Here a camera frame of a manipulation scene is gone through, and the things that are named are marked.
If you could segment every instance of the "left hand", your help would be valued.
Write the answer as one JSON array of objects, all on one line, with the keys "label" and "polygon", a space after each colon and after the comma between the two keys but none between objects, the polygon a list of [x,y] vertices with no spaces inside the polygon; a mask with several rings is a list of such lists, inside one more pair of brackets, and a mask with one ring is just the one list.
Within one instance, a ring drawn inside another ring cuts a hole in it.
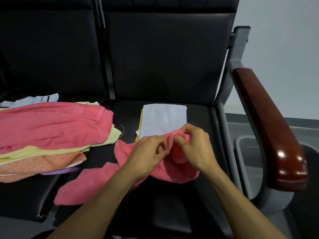
[{"label": "left hand", "polygon": [[124,167],[133,173],[135,179],[140,179],[149,175],[168,154],[165,137],[143,137],[133,147]]}]

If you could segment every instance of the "pile of towels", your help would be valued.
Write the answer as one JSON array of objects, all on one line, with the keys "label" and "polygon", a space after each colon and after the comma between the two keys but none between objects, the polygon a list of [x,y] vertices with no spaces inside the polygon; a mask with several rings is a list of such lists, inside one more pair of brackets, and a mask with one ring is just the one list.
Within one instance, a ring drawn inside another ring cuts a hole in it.
[{"label": "pile of towels", "polygon": [[6,102],[9,108],[0,109],[0,182],[76,171],[86,160],[83,152],[115,143],[121,134],[113,112],[97,102],[32,98],[30,105]]}]

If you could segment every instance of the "chair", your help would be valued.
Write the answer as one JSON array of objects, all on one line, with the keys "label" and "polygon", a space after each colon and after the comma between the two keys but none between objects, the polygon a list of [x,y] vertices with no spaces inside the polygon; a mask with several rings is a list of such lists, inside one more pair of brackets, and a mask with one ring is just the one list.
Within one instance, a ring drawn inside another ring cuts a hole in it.
[{"label": "chair", "polygon": [[[108,98],[95,0],[0,0],[0,100]],[[68,175],[0,184],[0,216],[44,221]]]},{"label": "chair", "polygon": [[[265,161],[271,169],[265,185],[269,191],[301,190],[308,176],[302,151],[253,71],[241,63],[250,27],[236,27],[232,32],[238,2],[102,0],[112,69],[108,82],[109,88],[114,88],[110,91],[111,98],[114,94],[110,100],[114,124],[124,127],[121,139],[132,143],[143,105],[186,105],[188,122],[208,132],[219,165],[242,191],[224,112],[235,84],[256,127],[255,133],[269,148]],[[288,139],[280,136],[282,131]],[[279,163],[278,148],[287,153],[285,163]],[[113,149],[114,145],[93,148],[84,167],[116,162]],[[284,176],[279,173],[281,169],[296,169],[301,174]],[[61,224],[77,208],[62,206],[54,225]],[[212,234],[232,238],[218,197],[202,175],[183,185],[147,178],[123,199],[108,232],[140,238],[198,238]]]}]

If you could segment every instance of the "orange towel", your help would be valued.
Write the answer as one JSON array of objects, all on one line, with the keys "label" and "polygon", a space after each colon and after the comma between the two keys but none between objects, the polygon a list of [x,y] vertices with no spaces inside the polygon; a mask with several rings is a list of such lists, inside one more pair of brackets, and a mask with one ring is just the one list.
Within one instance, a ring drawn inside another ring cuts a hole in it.
[{"label": "orange towel", "polygon": [[49,156],[36,156],[0,166],[0,182],[11,183],[38,173],[51,172],[86,160],[83,153],[74,152]]}]

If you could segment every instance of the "forearm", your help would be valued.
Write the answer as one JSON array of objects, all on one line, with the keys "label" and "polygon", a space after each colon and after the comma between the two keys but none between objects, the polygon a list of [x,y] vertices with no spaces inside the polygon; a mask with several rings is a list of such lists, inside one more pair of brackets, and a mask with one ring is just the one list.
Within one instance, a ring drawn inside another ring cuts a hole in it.
[{"label": "forearm", "polygon": [[227,220],[237,239],[286,238],[218,168],[205,175],[217,192]]},{"label": "forearm", "polygon": [[134,182],[134,176],[123,166],[96,196],[62,223],[48,239],[102,239],[118,205]]}]

